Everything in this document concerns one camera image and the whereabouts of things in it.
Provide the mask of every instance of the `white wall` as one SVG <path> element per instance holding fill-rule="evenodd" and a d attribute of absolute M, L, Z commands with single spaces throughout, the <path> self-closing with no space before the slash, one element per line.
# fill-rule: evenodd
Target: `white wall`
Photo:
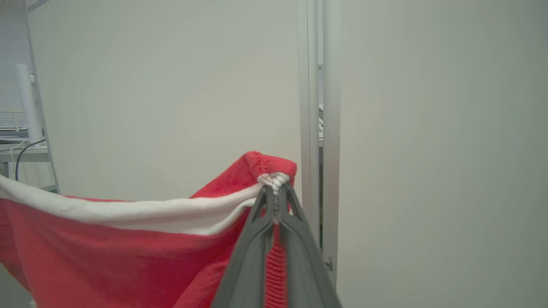
<path fill-rule="evenodd" d="M 0 306 L 29 308 L 31 294 L 0 264 Z"/>
<path fill-rule="evenodd" d="M 548 306 L 547 17 L 343 1 L 345 308 Z"/>
<path fill-rule="evenodd" d="M 187 197 L 250 150 L 300 163 L 296 13 L 291 0 L 49 0 L 33 11 L 61 193 Z"/>

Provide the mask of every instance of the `white cord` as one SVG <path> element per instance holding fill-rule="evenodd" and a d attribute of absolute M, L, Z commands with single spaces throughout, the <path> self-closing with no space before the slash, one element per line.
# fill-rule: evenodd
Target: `white cord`
<path fill-rule="evenodd" d="M 12 168 L 15 168 L 15 161 L 13 160 L 13 149 L 15 149 L 16 147 L 22 145 L 23 143 L 25 143 L 27 141 L 28 141 L 28 138 L 23 140 L 20 144 L 18 144 L 16 146 L 12 147 L 11 149 L 9 149 L 9 154 L 12 156 Z"/>

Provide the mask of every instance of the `metal frame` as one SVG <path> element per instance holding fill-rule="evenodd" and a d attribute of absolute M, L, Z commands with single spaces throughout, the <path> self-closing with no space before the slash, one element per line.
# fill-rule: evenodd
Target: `metal frame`
<path fill-rule="evenodd" d="M 323 1 L 323 257 L 336 286 L 339 233 L 341 0 Z"/>
<path fill-rule="evenodd" d="M 49 163 L 52 167 L 52 173 L 53 173 L 53 179 L 55 181 L 55 187 L 57 189 L 57 193 L 61 193 L 61 190 L 59 189 L 59 182 L 57 181 L 57 173 L 55 173 L 55 167 L 53 165 L 52 148 L 51 148 L 50 143 L 49 143 L 48 129 L 47 129 L 47 125 L 45 123 L 45 117 L 44 117 L 44 108 L 42 107 L 42 96 L 40 95 L 40 86 L 39 86 L 39 82 L 38 82 L 39 78 L 38 78 L 38 73 L 37 73 L 37 70 L 36 70 L 36 62 L 35 62 L 34 52 L 32 50 L 31 32 L 30 32 L 30 28 L 28 26 L 28 11 L 27 11 L 27 14 L 25 15 L 25 23 L 27 25 L 28 51 L 31 55 L 32 74 L 35 77 L 34 80 L 35 80 L 35 95 L 36 95 L 37 113 L 38 113 L 38 116 L 40 117 L 40 121 L 42 121 L 42 128 L 44 129 L 44 136 L 45 136 L 45 139 L 46 139 L 46 144 L 48 145 Z"/>
<path fill-rule="evenodd" d="M 298 0 L 302 209 L 319 245 L 318 0 Z"/>

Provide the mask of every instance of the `black cable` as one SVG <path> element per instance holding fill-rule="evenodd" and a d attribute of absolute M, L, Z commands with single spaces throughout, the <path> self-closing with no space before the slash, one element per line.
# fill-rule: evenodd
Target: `black cable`
<path fill-rule="evenodd" d="M 36 142 L 34 142 L 34 143 L 31 143 L 31 144 L 25 146 L 25 147 L 21 150 L 21 152 L 19 152 L 19 155 L 17 156 L 17 162 L 15 163 L 15 180 L 16 180 L 16 181 L 19 181 L 19 161 L 21 160 L 21 156 L 23 156 L 23 153 L 24 153 L 29 147 L 31 147 L 31 146 L 33 146 L 33 145 L 37 145 L 37 144 L 39 144 L 39 143 L 41 143 L 41 142 L 44 142 L 44 141 L 45 141 L 45 139 L 42 139 L 42 140 L 40 140 L 40 141 L 36 141 Z"/>

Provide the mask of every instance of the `red fabric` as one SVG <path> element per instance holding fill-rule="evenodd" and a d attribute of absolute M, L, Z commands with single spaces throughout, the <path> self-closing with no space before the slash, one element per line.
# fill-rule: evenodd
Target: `red fabric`
<path fill-rule="evenodd" d="M 192 197 L 220 197 L 260 174 L 296 174 L 295 163 L 249 152 Z M 209 307 L 246 211 L 213 236 L 122 230 L 0 200 L 0 260 L 39 308 Z M 287 307 L 285 254 L 275 231 L 265 307 Z"/>

